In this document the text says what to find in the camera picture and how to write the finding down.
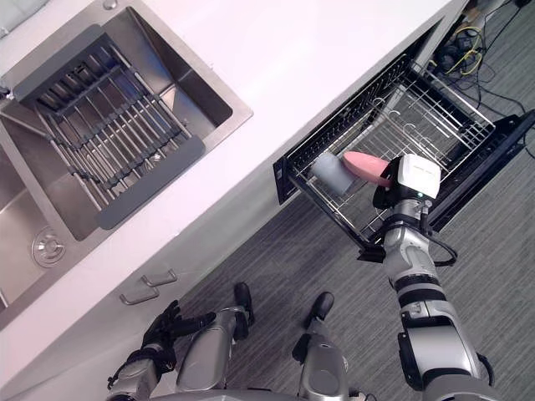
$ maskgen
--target dishwasher drawer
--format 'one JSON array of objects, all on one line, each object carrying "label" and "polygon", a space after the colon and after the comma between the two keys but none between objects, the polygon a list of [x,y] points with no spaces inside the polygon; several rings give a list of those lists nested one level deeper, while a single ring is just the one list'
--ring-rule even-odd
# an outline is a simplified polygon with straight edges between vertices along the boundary
[{"label": "dishwasher drawer", "polygon": [[441,168],[441,192],[430,212],[439,231],[522,148],[535,112],[490,121],[433,74],[401,55],[351,96],[274,165],[282,204],[299,189],[374,260],[369,239],[388,211],[372,206],[376,186],[357,179],[336,195],[311,172],[324,152],[355,150],[392,160],[417,154]]}]

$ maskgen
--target drawer handle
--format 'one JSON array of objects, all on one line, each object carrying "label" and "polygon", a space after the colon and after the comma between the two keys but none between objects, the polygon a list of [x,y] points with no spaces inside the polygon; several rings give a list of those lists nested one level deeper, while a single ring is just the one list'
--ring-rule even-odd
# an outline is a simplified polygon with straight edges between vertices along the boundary
[{"label": "drawer handle", "polygon": [[123,302],[125,305],[137,305],[138,303],[142,303],[145,301],[149,301],[150,299],[157,298],[160,295],[160,292],[158,291],[158,288],[150,288],[151,294],[146,295],[141,298],[136,299],[128,299],[125,294],[120,294],[119,299],[121,302]]},{"label": "drawer handle", "polygon": [[141,277],[141,281],[144,282],[147,286],[153,288],[153,287],[163,286],[164,284],[169,284],[170,282],[175,282],[176,280],[178,280],[173,269],[169,269],[167,274],[169,275],[169,278],[164,278],[163,280],[159,282],[152,282],[149,279],[149,277],[147,277],[146,275],[143,275]]}]

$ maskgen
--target wire basket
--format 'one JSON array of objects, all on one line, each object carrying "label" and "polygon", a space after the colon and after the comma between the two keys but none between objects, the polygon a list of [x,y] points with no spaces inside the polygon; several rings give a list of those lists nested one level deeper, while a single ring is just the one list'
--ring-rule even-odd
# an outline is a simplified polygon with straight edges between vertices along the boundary
[{"label": "wire basket", "polygon": [[[494,130],[489,119],[421,70],[402,56],[288,157],[292,181],[306,185],[305,192],[362,238],[370,238],[387,217],[372,206],[376,186],[356,180],[346,195],[336,195],[310,172],[318,156],[353,150],[392,160],[416,154],[437,163],[444,181]],[[329,132],[336,131],[329,141]]]}]

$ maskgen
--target sink drain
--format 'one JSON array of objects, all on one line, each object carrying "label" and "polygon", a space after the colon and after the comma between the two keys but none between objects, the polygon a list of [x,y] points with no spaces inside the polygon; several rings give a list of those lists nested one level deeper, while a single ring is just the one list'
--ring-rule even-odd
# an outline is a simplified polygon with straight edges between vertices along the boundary
[{"label": "sink drain", "polygon": [[42,267],[52,267],[65,254],[65,247],[50,226],[44,227],[33,239],[32,256]]}]

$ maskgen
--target gray plastic cup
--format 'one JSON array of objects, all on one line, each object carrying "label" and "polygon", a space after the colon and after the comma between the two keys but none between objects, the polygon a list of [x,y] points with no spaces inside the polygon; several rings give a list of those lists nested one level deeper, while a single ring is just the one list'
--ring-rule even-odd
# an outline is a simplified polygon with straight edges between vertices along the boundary
[{"label": "gray plastic cup", "polygon": [[343,196],[357,179],[345,168],[342,160],[329,152],[321,154],[316,159],[311,171],[338,196]]}]

